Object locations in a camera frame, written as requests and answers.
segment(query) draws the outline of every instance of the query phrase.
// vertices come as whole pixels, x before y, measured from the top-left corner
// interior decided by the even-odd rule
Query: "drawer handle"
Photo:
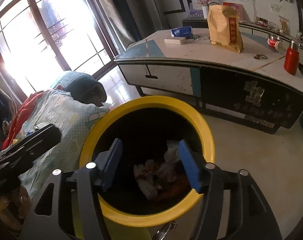
[[[153,75],[145,75],[146,78],[152,78],[152,79],[158,79],[157,76],[153,76]]]

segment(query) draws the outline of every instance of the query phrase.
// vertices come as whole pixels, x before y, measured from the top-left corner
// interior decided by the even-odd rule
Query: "window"
[[[98,77],[114,65],[101,26],[83,1],[4,0],[1,4],[0,55],[26,96],[48,89],[63,70]]]

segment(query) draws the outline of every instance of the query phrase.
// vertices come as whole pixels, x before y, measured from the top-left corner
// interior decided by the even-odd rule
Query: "blue tissue package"
[[[193,29],[191,26],[174,28],[174,29],[171,29],[170,34],[172,37],[190,38],[193,36]]]

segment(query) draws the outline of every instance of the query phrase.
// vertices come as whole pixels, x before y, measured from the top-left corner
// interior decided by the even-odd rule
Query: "blue gripper pad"
[[[202,183],[200,174],[202,167],[205,165],[205,160],[199,153],[194,153],[190,150],[185,140],[179,142],[178,154],[184,166],[190,186],[201,193]]]
[[[95,160],[100,173],[101,188],[104,192],[112,185],[122,152],[123,143],[120,139],[116,138],[109,150],[98,154]]]

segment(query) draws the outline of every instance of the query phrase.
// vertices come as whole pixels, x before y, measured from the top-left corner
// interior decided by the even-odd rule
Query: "yellow rim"
[[[201,114],[192,106],[178,99],[165,96],[147,96],[129,101],[121,106],[116,107],[114,110],[106,114],[98,122],[98,125],[94,126],[82,149],[79,160],[79,168],[85,166],[91,161],[93,151],[99,138],[116,120],[135,110],[151,107],[171,110],[188,120],[198,133],[202,144],[204,158],[207,162],[214,163],[215,147],[213,136]],[[161,213],[146,216],[137,216],[121,212],[110,206],[100,196],[99,201],[103,215],[116,223],[130,227],[152,227],[167,223],[176,219],[177,217],[180,217],[191,209],[201,197],[202,195],[197,194],[195,190],[191,190],[182,201],[172,208]]]

